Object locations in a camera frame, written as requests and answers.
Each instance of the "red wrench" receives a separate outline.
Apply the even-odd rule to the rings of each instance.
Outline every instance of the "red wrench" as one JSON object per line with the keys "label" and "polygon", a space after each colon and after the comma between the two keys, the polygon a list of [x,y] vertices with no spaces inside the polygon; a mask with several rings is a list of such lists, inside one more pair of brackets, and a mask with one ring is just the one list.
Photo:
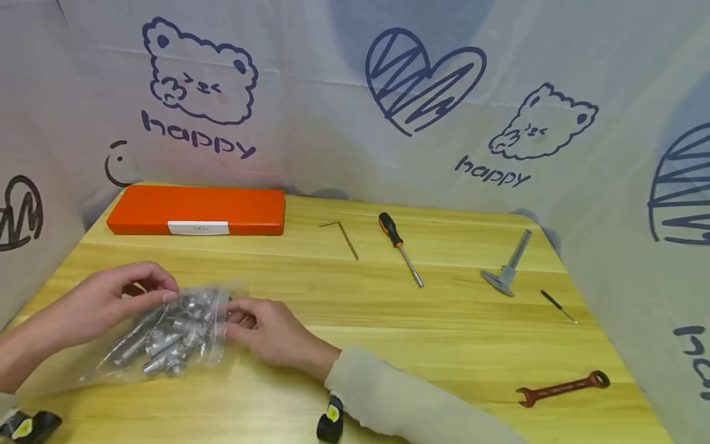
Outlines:
{"label": "red wrench", "polygon": [[544,389],[538,390],[530,390],[527,387],[520,387],[516,391],[525,395],[525,400],[521,401],[520,405],[530,408],[535,405],[535,402],[537,402],[538,399],[549,398],[554,395],[567,393],[568,391],[585,389],[587,387],[598,387],[600,389],[605,389],[610,385],[611,382],[609,381],[609,377],[606,376],[604,372],[601,370],[594,370],[588,377],[578,381],[567,382],[565,384],[545,387]]}

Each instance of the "beige sleeve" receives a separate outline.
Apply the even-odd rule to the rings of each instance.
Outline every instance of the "beige sleeve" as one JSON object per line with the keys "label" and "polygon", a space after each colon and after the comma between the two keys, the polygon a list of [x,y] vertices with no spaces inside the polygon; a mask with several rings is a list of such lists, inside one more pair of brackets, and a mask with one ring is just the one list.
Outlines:
{"label": "beige sleeve", "polygon": [[364,350],[343,350],[325,386],[363,427],[411,444],[526,443],[493,416]]}
{"label": "beige sleeve", "polygon": [[0,426],[7,421],[10,413],[14,414],[16,402],[16,395],[0,393]]}

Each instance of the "precision screwdriver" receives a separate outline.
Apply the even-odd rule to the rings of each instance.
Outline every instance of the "precision screwdriver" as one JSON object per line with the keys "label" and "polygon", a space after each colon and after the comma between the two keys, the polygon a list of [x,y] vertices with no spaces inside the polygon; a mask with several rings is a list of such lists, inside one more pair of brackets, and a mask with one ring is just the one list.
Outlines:
{"label": "precision screwdriver", "polygon": [[550,301],[555,307],[557,307],[558,310],[562,311],[564,315],[569,318],[569,320],[571,320],[575,324],[579,324],[572,316],[569,315],[568,312],[564,311],[564,308],[562,308],[562,306],[555,299],[553,299],[552,296],[547,294],[547,291],[540,290],[540,292],[548,301]]}
{"label": "precision screwdriver", "polygon": [[404,247],[402,247],[404,241],[401,237],[399,237],[399,234],[397,234],[397,225],[395,225],[395,221],[392,220],[390,215],[385,212],[380,213],[380,227],[382,227],[382,231],[384,231],[385,234],[389,236],[390,240],[392,241],[392,245],[400,251],[402,257],[404,258],[404,261],[409,267],[409,271],[411,271],[412,276],[414,276],[414,280],[417,281],[417,285],[422,288],[424,286],[424,283],[422,282],[422,278],[419,277],[419,273],[417,273],[417,271],[414,269],[412,262],[409,260],[409,256],[407,256],[407,253],[404,251]]}

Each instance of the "orange tool box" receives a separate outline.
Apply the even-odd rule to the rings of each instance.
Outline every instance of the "orange tool box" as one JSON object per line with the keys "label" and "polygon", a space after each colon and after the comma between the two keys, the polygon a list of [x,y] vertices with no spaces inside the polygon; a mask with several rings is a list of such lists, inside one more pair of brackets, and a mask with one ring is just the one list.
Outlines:
{"label": "orange tool box", "polygon": [[106,224],[114,234],[283,234],[281,190],[131,185]]}

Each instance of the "wooden table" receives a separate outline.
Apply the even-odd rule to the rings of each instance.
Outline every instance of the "wooden table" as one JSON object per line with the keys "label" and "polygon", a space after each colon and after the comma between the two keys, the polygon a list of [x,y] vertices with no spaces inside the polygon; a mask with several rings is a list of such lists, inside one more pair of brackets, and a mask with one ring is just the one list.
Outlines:
{"label": "wooden table", "polygon": [[[280,237],[114,236],[111,207],[25,306],[25,320],[97,269],[150,259],[181,286],[243,280],[257,298],[284,300],[311,331],[340,347],[358,345],[510,424],[531,443],[669,443],[670,439],[542,231],[517,215],[287,196]],[[382,233],[388,211],[425,286],[417,288]],[[359,256],[337,226],[341,220]],[[480,270],[505,264],[524,229],[533,231],[504,296]],[[544,288],[575,317],[572,324],[540,295]],[[81,347],[58,355],[28,386],[57,388]],[[601,369],[608,389],[518,404],[531,389]],[[26,400],[65,420],[53,442],[315,443],[327,393],[307,377],[270,368],[230,348],[216,367],[177,379],[92,386]],[[401,443],[350,418],[342,444]]]}

